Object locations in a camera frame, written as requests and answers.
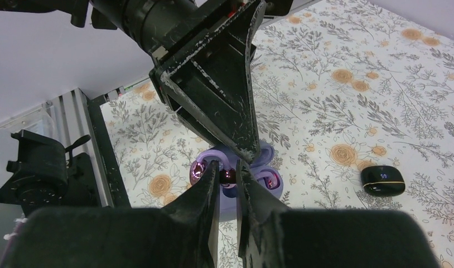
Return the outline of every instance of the tablecloth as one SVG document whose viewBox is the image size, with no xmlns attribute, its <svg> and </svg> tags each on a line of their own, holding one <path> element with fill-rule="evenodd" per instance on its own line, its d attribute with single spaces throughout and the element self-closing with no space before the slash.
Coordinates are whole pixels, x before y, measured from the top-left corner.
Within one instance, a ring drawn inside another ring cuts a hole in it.
<svg viewBox="0 0 454 268">
<path fill-rule="evenodd" d="M 324 0 L 254 43 L 258 129 L 277 150 L 281 201 L 403 210 L 454 267 L 454 41 L 367 1 Z M 161 207 L 191 186 L 189 165 L 209 146 L 150 82 L 102 111 L 133 207 Z M 359 172 L 371 165 L 398 168 L 405 193 L 364 193 Z M 236 222 L 222 223 L 219 267 L 241 266 L 236 248 Z"/>
</svg>

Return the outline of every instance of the gold stripe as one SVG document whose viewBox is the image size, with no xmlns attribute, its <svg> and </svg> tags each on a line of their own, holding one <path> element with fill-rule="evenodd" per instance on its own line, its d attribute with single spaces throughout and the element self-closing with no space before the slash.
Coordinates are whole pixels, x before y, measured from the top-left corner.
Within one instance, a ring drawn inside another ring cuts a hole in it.
<svg viewBox="0 0 454 268">
<path fill-rule="evenodd" d="M 372 185 L 372 184 L 387 184 L 387 183 L 402 183 L 404 184 L 403 181 L 378 181 L 376 183 L 367 183 L 367 184 L 364 184 L 363 187 L 367 186 L 367 185 Z"/>
</svg>

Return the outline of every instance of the black cylinder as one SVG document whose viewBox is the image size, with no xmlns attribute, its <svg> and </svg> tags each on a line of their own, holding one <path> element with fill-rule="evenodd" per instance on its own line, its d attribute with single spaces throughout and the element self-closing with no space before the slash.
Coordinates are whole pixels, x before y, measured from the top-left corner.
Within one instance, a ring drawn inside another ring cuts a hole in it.
<svg viewBox="0 0 454 268">
<path fill-rule="evenodd" d="M 155 40 L 162 39 L 197 9 L 189 0 L 91 0 L 91 3 L 148 54 Z"/>
</svg>

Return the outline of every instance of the white wall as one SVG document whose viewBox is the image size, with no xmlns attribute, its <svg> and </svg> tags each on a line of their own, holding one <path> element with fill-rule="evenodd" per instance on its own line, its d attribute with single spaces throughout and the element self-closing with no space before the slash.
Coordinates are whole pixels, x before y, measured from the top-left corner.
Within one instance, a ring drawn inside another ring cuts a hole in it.
<svg viewBox="0 0 454 268">
<path fill-rule="evenodd" d="M 454 39 L 454 0 L 371 1 Z M 77 87 L 93 98 L 148 74 L 150 58 L 121 31 L 69 21 L 0 12 L 0 121 Z"/>
</svg>

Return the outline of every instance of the floral pattern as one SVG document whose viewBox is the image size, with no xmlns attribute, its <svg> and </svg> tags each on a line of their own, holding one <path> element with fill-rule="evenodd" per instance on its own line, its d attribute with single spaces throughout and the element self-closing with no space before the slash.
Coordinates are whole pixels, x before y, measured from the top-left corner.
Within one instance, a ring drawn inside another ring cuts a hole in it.
<svg viewBox="0 0 454 268">
<path fill-rule="evenodd" d="M 277 152 L 281 201 L 295 208 L 400 209 L 454 267 L 454 41 L 365 0 L 324 0 L 259 30 L 252 62 L 261 139 Z M 102 106 L 133 207 L 191 185 L 209 145 L 150 82 Z M 359 172 L 399 168 L 407 189 L 365 193 Z M 239 267 L 236 221 L 219 228 L 219 267 Z"/>
</svg>

